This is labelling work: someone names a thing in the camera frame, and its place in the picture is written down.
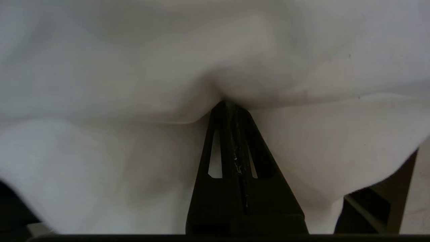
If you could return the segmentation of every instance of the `white fabric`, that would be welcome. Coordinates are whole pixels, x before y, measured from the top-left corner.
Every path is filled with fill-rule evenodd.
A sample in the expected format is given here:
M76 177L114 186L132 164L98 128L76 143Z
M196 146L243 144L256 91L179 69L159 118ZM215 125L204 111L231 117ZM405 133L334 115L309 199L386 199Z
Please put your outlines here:
M183 233L222 99L312 233L430 132L430 1L0 1L0 177L59 233Z

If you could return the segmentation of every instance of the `white cloth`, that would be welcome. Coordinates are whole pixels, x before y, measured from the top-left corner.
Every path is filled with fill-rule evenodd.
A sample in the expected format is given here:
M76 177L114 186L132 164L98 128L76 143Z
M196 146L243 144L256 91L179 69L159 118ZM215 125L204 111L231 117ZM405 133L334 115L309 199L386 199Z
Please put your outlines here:
M427 0L0 1L0 177L59 233L184 233L222 99L311 233L430 132Z

